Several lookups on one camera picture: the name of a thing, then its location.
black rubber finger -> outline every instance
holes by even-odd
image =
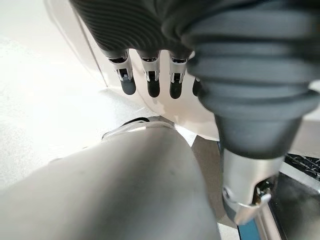
[[[198,93],[201,89],[201,83],[199,81],[197,81],[197,79],[194,79],[194,83],[193,83],[193,87],[192,87],[192,92],[193,95],[198,96]]]
[[[120,81],[122,90],[127,95],[132,95],[136,92],[136,83],[134,77],[131,80]]]
[[[181,95],[181,90],[182,90],[182,83],[172,83],[170,84],[170,96],[173,99],[178,99]]]
[[[151,97],[156,98],[160,94],[160,84],[158,81],[147,81],[148,93]]]

white floor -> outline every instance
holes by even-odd
[[[0,38],[0,189],[53,158],[99,142],[126,121],[156,115],[61,69]],[[192,144],[195,134],[178,130]],[[236,229],[221,224],[219,229],[223,240],[239,239]]]

blue strip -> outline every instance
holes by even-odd
[[[251,220],[246,225],[239,225],[238,230],[241,240],[261,240],[254,220]]]

robotic arm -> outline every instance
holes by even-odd
[[[71,0],[126,94],[136,90],[128,49],[141,57],[149,95],[160,93],[159,52],[170,52],[170,95],[186,71],[224,147],[223,201],[236,224],[271,199],[303,115],[319,94],[319,4],[312,0]],[[188,60],[191,52],[195,56]]]

silver metal part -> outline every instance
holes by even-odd
[[[134,74],[132,70],[131,58],[128,51],[126,51],[126,59],[123,60],[123,62],[116,62],[117,59],[109,59],[120,81],[131,80]]]
[[[223,191],[225,211],[237,225],[252,220],[271,199],[258,184],[278,174],[284,157],[251,159],[224,149]]]
[[[144,59],[141,58],[145,78],[150,82],[149,72],[155,72],[155,81],[159,81],[160,74],[160,60],[158,57]]]
[[[184,80],[187,69],[187,59],[175,59],[174,57],[170,58],[170,81],[175,82],[175,74],[180,74],[179,83],[181,84]]]
[[[282,240],[278,226],[268,205],[261,208],[254,221],[260,240]]]

